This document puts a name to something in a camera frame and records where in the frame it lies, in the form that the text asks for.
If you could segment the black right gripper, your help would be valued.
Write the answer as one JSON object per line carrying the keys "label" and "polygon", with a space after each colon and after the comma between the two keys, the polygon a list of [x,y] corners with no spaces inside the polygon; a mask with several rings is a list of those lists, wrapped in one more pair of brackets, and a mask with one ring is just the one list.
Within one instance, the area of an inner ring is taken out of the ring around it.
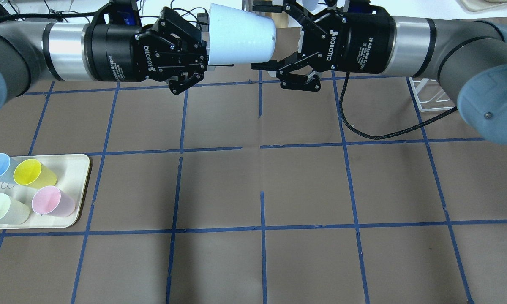
{"label": "black right gripper", "polygon": [[317,92],[325,71],[381,74],[389,63],[396,22],[368,0],[352,0],[347,9],[333,6],[316,14],[290,0],[254,1],[252,11],[285,12],[302,27],[295,53],[250,64],[253,70],[279,72],[283,89]]}

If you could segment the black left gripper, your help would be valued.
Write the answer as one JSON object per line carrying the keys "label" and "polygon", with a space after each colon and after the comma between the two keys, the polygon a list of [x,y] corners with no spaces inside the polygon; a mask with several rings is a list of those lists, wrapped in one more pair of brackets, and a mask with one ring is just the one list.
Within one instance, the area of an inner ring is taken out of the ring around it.
{"label": "black left gripper", "polygon": [[145,26],[135,6],[99,8],[84,31],[84,58],[96,81],[164,81],[175,95],[208,69],[201,29],[167,6]]}

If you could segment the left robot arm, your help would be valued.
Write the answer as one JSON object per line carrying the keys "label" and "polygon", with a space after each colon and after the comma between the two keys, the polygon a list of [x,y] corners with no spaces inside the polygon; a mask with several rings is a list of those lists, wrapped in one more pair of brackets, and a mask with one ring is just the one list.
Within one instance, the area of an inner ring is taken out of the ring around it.
{"label": "left robot arm", "polygon": [[86,24],[0,17],[0,109],[42,80],[164,81],[175,95],[199,83],[202,31],[169,7],[143,26],[134,0],[111,0]]}

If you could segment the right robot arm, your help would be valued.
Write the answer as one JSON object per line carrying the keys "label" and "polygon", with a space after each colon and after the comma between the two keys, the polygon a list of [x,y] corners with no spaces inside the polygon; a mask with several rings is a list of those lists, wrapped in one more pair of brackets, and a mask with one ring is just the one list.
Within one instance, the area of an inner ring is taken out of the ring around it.
{"label": "right robot arm", "polygon": [[339,71],[433,79],[485,140],[507,145],[507,26],[391,16],[368,0],[312,14],[295,0],[256,0],[255,12],[285,13],[301,26],[299,47],[282,60],[252,63],[283,89],[317,92],[320,73]]}

